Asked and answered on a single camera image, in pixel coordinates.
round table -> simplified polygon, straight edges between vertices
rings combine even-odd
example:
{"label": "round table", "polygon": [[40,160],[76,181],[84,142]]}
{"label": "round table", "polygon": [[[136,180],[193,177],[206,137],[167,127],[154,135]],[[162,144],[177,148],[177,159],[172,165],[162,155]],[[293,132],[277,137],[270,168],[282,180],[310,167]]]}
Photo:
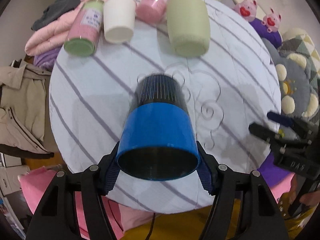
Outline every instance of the round table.
{"label": "round table", "polygon": [[[136,20],[134,36],[121,45],[101,36],[87,58],[62,48],[50,83],[52,131],[72,172],[81,172],[120,139],[137,83],[164,73],[182,87],[196,139],[218,163],[234,171],[258,168],[267,144],[249,134],[252,122],[268,124],[266,114],[280,112],[275,67],[255,30],[230,8],[204,0],[211,26],[209,51],[199,58],[171,51],[165,24]],[[172,181],[145,181],[120,172],[108,197],[120,204],[157,213],[177,213],[212,204],[196,172]]]}

pink cup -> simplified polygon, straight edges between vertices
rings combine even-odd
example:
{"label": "pink cup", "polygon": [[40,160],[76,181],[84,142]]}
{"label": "pink cup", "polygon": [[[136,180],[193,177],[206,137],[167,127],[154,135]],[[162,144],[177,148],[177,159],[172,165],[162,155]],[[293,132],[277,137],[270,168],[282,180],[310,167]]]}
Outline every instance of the pink cup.
{"label": "pink cup", "polygon": [[167,9],[168,0],[141,0],[136,9],[137,17],[149,24],[159,23]]}

pink cylindrical container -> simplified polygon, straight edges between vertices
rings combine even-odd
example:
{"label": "pink cylindrical container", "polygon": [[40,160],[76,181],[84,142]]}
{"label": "pink cylindrical container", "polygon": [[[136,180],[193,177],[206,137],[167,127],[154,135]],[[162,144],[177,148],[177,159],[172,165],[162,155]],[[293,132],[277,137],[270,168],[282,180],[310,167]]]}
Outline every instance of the pink cylindrical container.
{"label": "pink cylindrical container", "polygon": [[64,43],[69,54],[87,57],[98,45],[103,23],[103,0],[89,0],[79,11]]}
{"label": "pink cylindrical container", "polygon": [[167,9],[168,0],[141,0],[136,9],[137,17],[148,23],[159,23]]}

light green cup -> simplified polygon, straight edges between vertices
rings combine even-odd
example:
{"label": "light green cup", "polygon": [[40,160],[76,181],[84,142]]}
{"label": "light green cup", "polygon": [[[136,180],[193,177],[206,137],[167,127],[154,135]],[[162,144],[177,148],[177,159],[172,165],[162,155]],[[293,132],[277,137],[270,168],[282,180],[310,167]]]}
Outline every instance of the light green cup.
{"label": "light green cup", "polygon": [[210,22],[202,0],[169,0],[168,34],[172,49],[183,57],[205,54],[210,43]]}

beige clothing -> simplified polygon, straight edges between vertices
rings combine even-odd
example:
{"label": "beige clothing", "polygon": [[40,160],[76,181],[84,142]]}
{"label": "beige clothing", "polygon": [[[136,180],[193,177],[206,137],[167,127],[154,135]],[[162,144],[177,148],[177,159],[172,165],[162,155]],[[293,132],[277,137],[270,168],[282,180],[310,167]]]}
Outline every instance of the beige clothing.
{"label": "beige clothing", "polygon": [[0,144],[40,154],[58,150],[52,138],[51,149],[43,146],[46,133],[53,137],[46,109],[50,76],[26,62],[21,62],[20,68],[0,67]]}

